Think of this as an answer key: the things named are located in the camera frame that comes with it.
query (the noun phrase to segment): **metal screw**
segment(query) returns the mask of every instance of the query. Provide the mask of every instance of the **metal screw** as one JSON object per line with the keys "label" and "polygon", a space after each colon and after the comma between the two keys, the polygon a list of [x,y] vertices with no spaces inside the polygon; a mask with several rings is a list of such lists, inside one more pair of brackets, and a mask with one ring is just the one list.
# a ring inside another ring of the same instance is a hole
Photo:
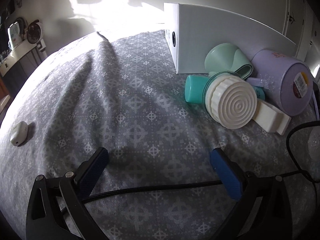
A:
{"label": "metal screw", "polygon": [[251,178],[254,175],[254,173],[251,171],[247,171],[245,174],[247,175],[248,178]]}
{"label": "metal screw", "polygon": [[73,171],[68,171],[65,176],[66,178],[71,178],[73,175],[74,175]]}
{"label": "metal screw", "polygon": [[36,176],[36,181],[39,181],[39,180],[41,180],[41,179],[43,179],[43,175],[38,175],[38,176]]}
{"label": "metal screw", "polygon": [[282,177],[279,176],[279,175],[277,175],[277,176],[276,176],[276,180],[277,180],[277,181],[282,181]]}

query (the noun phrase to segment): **black clamp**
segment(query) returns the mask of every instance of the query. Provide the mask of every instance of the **black clamp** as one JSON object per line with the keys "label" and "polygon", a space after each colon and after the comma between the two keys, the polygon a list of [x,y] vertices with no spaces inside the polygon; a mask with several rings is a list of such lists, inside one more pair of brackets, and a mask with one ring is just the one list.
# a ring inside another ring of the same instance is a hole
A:
{"label": "black clamp", "polygon": [[[291,240],[292,216],[289,197],[281,176],[257,178],[243,172],[229,160],[221,148],[210,153],[210,162],[231,198],[237,200],[232,211],[211,240]],[[238,236],[257,197],[263,197],[254,222],[245,234]]]}
{"label": "black clamp", "polygon": [[[108,162],[108,151],[100,147],[75,172],[68,171],[64,176],[53,179],[38,175],[27,210],[27,240],[108,240],[82,204],[82,200],[92,192]],[[211,240],[292,239],[290,203],[281,176],[257,178],[252,172],[243,172],[220,148],[210,153],[210,162],[230,197],[237,200]],[[69,215],[82,238],[69,231],[57,196],[63,197]],[[263,198],[259,211],[251,228],[238,236],[256,198],[261,196]]]}
{"label": "black clamp", "polygon": [[[81,200],[90,195],[109,162],[108,151],[100,147],[73,172],[60,178],[38,175],[31,191],[27,219],[27,240],[108,240]],[[63,197],[82,238],[72,234],[61,214],[57,196]]]}

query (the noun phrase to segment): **white furniture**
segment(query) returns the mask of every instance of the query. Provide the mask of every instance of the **white furniture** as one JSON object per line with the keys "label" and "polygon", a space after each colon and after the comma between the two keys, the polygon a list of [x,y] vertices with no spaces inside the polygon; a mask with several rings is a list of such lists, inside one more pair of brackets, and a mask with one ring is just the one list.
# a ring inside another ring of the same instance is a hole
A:
{"label": "white furniture", "polygon": [[36,53],[38,49],[36,48],[37,44],[30,44],[27,40],[24,40],[20,44],[18,44],[14,49],[10,52],[10,54],[6,57],[2,65],[0,65],[0,74],[4,77],[4,75],[13,67],[15,63],[17,63],[24,55],[31,51],[33,53],[33,49],[35,49]]}
{"label": "white furniture", "polygon": [[215,46],[229,42],[251,61],[262,49],[295,56],[296,44],[274,29],[230,11],[165,3],[166,39],[177,74],[207,73],[204,60]]}
{"label": "white furniture", "polygon": [[2,112],[2,110],[4,109],[5,105],[9,102],[10,96],[7,95],[4,98],[2,98],[0,100],[0,113]]}

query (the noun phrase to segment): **white threaded cap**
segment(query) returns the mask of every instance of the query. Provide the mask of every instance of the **white threaded cap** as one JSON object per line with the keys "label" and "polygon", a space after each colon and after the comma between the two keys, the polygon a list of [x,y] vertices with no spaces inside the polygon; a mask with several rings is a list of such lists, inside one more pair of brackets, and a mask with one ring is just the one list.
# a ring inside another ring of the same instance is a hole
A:
{"label": "white threaded cap", "polygon": [[238,129],[252,119],[257,108],[257,96],[248,82],[230,76],[222,80],[211,93],[211,100],[206,102],[206,107],[210,108],[212,118],[222,126]]}

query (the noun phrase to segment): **black cable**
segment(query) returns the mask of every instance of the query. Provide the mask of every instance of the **black cable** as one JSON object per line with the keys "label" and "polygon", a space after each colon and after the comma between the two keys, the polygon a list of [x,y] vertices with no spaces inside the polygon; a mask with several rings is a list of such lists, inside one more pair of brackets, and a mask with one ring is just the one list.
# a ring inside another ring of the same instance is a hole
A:
{"label": "black cable", "polygon": [[[127,193],[136,193],[136,192],[145,192],[145,191],[156,191],[156,190],[174,190],[174,189],[185,189],[185,188],[196,188],[196,187],[209,187],[215,185],[221,185],[221,180],[214,181],[205,181],[205,182],[197,182],[197,183],[189,183],[189,184],[178,184],[178,185],[159,185],[159,186],[146,186],[146,187],[134,187],[134,188],[123,188],[112,190],[108,192],[98,193],[82,200],[83,204],[105,198],[111,197],[119,194],[127,194]],[[61,210],[62,214],[67,212],[67,208],[63,208]]]}
{"label": "black cable", "polygon": [[[295,132],[297,132],[303,128],[314,127],[314,126],[320,126],[320,121],[303,123],[303,124],[298,125],[297,127],[293,128],[288,133],[288,136],[286,139],[287,151],[289,153],[290,158],[292,159],[292,161],[294,162],[294,164],[296,165],[298,170],[291,171],[291,172],[284,173],[284,174],[280,174],[280,176],[285,178],[285,177],[296,175],[296,174],[302,174],[308,181],[310,181],[312,183],[312,185],[315,189],[316,207],[318,207],[318,195],[317,195],[316,183],[320,183],[320,180],[314,180],[308,171],[305,171],[300,167],[300,165],[298,164],[298,162],[294,158],[294,156],[291,152],[291,149],[290,149],[290,145],[289,145],[290,138]],[[92,202],[92,201],[95,201],[95,200],[98,200],[101,198],[110,197],[110,196],[119,195],[119,194],[145,192],[145,191],[156,191],[156,190],[174,190],[174,189],[186,189],[186,188],[196,188],[196,187],[208,187],[208,186],[215,186],[215,185],[221,185],[221,184],[222,184],[221,180],[215,180],[215,181],[206,181],[206,182],[189,183],[189,184],[178,184],[178,185],[159,185],[159,186],[124,188],[124,189],[112,190],[112,191],[108,191],[108,192],[102,192],[99,194],[89,196],[87,198],[84,198],[82,200],[82,203],[86,204],[86,203],[89,203],[89,202]],[[62,214],[65,214],[66,212],[67,212],[66,207],[61,210]]]}
{"label": "black cable", "polygon": [[291,136],[295,132],[297,132],[297,131],[299,131],[299,130],[301,130],[303,128],[315,127],[315,126],[320,126],[320,121],[306,122],[306,123],[300,124],[297,127],[293,128],[288,133],[288,136],[287,136],[287,139],[286,139],[286,147],[287,147],[287,151],[289,153],[290,158],[292,159],[293,163],[296,165],[298,171],[300,171],[299,173],[301,173],[308,181],[310,181],[312,183],[313,188],[315,190],[316,208],[317,208],[318,207],[318,192],[317,192],[317,188],[316,188],[316,183],[320,183],[320,180],[314,180],[308,171],[305,171],[300,167],[300,165],[298,164],[297,160],[294,158],[294,156],[293,156],[293,154],[291,152],[290,143],[289,143]]}

